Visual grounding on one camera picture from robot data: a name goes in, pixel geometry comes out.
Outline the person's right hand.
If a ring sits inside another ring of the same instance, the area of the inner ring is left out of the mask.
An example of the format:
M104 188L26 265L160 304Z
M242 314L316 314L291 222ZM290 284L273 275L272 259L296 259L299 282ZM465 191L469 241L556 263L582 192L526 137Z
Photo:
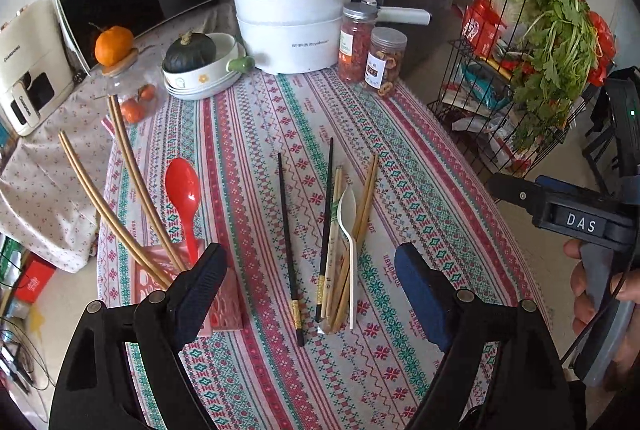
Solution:
M597 313L593 302L586 294L587 275L584 265L582 265L582 257L580 256L580 247L582 242L577 239L570 239L564 243L563 250L567 257L577 261L572 275L570 275L570 289L572 289L574 301L574 319L573 330L579 335L593 319ZM620 343L620 348L613 358L612 364L608 367L608 376L603 381L605 391L620 390L630 375L632 366L639 355L639 270L633 269L623 284L623 288L618 291L617 299L620 301L632 301L636 303L634 307L634 316L631 318L625 338Z

